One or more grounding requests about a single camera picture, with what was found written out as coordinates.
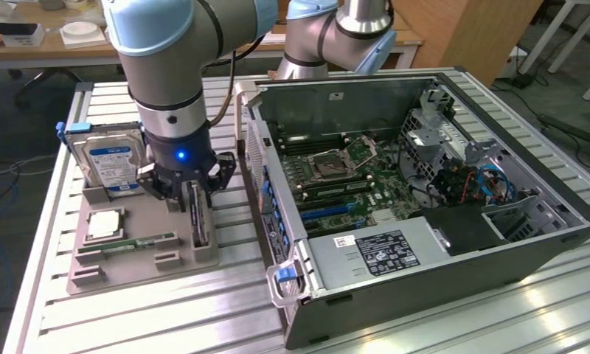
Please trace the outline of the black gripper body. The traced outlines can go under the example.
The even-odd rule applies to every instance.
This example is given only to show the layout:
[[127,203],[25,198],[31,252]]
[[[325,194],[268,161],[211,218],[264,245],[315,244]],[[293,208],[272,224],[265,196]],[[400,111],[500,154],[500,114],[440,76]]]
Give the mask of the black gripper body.
[[188,136],[168,138],[145,131],[145,138],[155,161],[163,168],[180,171],[188,180],[208,182],[216,164],[208,124]]

